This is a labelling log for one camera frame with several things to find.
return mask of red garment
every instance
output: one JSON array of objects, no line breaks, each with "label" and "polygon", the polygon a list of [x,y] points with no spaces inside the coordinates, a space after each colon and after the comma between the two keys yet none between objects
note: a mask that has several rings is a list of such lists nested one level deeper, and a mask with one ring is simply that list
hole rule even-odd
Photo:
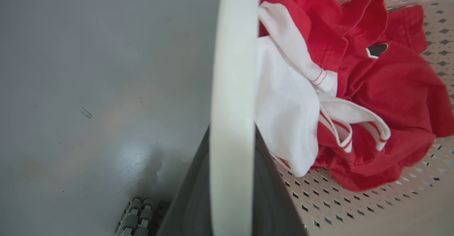
[{"label": "red garment", "polygon": [[[436,136],[454,135],[448,92],[420,57],[427,48],[421,6],[388,14],[383,0],[262,0],[284,5],[304,37],[313,62],[338,73],[337,97],[379,115],[391,129],[383,150],[371,134],[352,125],[346,153],[319,123],[315,167],[329,168],[351,191],[365,191],[400,177],[420,161]],[[261,26],[260,35],[267,35]],[[386,43],[378,59],[366,48]]]}]

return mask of black patch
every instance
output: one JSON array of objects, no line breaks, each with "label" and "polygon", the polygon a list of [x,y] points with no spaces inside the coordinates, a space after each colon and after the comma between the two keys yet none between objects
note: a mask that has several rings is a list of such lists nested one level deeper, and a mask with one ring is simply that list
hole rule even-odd
[{"label": "black patch", "polygon": [[380,55],[388,49],[387,44],[371,45],[366,48],[369,58],[378,59]]}]

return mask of gray floor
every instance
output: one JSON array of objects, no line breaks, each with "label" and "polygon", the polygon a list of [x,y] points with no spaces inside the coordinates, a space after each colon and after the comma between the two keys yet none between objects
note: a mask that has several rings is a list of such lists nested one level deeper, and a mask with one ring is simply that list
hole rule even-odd
[{"label": "gray floor", "polygon": [[0,0],[0,235],[112,235],[209,125],[218,0]]}]

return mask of white fabric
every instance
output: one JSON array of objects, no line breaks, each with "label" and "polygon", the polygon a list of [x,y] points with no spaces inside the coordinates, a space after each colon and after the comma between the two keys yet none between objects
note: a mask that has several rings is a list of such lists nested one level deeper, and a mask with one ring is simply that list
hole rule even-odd
[{"label": "white fabric", "polygon": [[271,155],[295,176],[304,176],[318,154],[318,122],[347,153],[352,151],[353,123],[366,128],[382,150],[391,136],[386,123],[336,97],[337,73],[311,60],[287,8],[263,2],[259,19],[270,35],[258,38],[255,120]]}]

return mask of red and white clothing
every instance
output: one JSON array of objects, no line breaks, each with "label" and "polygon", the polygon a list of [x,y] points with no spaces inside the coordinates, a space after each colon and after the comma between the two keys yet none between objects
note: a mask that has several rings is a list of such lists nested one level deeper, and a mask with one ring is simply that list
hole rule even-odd
[{"label": "red and white clothing", "polygon": [[[304,164],[296,176],[302,176],[316,153],[315,167],[327,166],[342,186],[363,191],[397,180],[404,166],[422,159],[436,136],[454,135],[446,87],[420,57],[427,48],[422,7],[387,13],[384,0],[352,0],[343,5],[336,0],[261,1],[259,44],[268,38],[268,45],[277,48],[267,56],[281,56],[280,63],[293,69],[292,78],[281,79],[288,81],[288,88],[292,79],[305,81],[302,93],[310,92],[311,99],[317,93],[318,152],[313,141],[306,145],[306,135],[314,135],[313,120],[308,126],[300,125],[313,119],[314,109],[299,112],[313,105],[310,100],[304,95],[294,97],[294,106],[287,107],[277,97],[285,95],[284,89],[274,89],[275,97],[263,92],[258,99],[257,106],[265,104],[261,99],[270,99],[266,104],[280,102],[274,109],[258,107],[256,122],[261,132],[271,128],[263,137],[277,160],[292,171]],[[375,55],[371,46],[383,50]],[[267,83],[259,78],[259,88],[272,86],[274,75],[269,76]],[[300,95],[298,91],[290,94]],[[273,115],[285,120],[267,122]],[[294,115],[305,119],[292,120]],[[308,129],[294,131],[298,127]],[[293,143],[300,139],[302,144],[270,145],[280,138]],[[302,155],[281,156],[282,147],[290,153],[301,148]]]}]

